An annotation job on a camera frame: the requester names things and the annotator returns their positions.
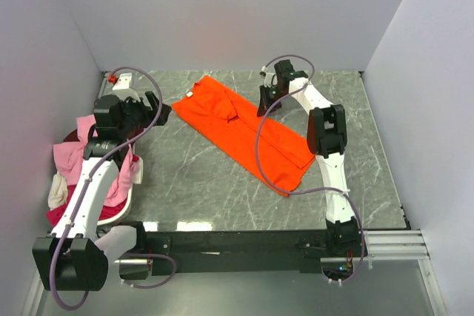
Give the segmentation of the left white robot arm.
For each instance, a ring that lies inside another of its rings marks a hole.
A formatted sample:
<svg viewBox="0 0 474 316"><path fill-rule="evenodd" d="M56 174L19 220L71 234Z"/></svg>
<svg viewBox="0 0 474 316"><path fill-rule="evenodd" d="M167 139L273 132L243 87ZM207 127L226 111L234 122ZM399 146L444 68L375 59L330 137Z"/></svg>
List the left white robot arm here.
<svg viewBox="0 0 474 316"><path fill-rule="evenodd" d="M107 194L129 161L132 145L154 126L164 125L170 114L160 92L145 95L104 95L94 104L73 196L51 233L33 244L41 282L52 293L98 291L115 260L125 254L140 258L147 251L139 221L120 223L96 237Z"/></svg>

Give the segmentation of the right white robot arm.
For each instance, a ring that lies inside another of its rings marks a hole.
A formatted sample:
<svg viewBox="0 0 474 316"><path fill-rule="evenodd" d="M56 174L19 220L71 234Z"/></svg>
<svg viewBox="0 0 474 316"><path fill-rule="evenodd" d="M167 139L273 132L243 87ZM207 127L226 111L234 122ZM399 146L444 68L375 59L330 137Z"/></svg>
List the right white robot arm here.
<svg viewBox="0 0 474 316"><path fill-rule="evenodd" d="M270 60L260 71L264 83L259 87L257 116L261 118L255 140L255 157L260 164L258 147L267 116L281 107L286 98L294 98L307 114L307 146L316 157L323 187L306 193L324 191L326 196L327 237L325 248L335 256L363 243L359 213L349 198L344 168L347 146L345 108L325 98L312 84L314 64L303 56L282 55Z"/></svg>

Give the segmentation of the orange t-shirt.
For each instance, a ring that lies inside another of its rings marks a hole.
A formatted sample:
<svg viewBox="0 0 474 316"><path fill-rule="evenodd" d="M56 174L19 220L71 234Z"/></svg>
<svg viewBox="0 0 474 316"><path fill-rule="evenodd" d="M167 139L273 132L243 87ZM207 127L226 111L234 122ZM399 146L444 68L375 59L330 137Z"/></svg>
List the orange t-shirt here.
<svg viewBox="0 0 474 316"><path fill-rule="evenodd" d="M305 138L268 118L261 134L257 107L208 75L172 104L175 114L263 181L257 165L279 188L295 190L315 160Z"/></svg>

